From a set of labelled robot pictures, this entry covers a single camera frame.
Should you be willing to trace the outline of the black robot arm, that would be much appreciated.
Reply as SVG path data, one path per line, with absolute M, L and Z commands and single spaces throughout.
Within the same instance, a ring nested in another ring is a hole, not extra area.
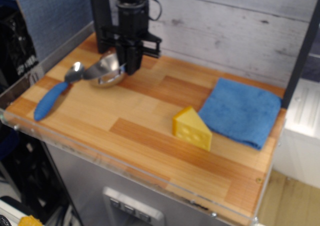
M 150 0 L 117 0 L 118 25 L 103 26 L 101 42 L 114 47 L 125 72 L 140 69 L 143 55 L 159 58 L 162 39 L 149 32 Z

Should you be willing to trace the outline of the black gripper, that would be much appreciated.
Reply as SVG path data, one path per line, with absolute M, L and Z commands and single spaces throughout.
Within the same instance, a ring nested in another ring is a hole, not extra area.
M 158 58 L 161 38 L 149 32 L 149 1 L 135 4 L 117 1 L 118 25 L 108 29 L 114 34 L 114 46 L 119 64 L 126 65 L 128 75 L 141 67 L 143 55 Z

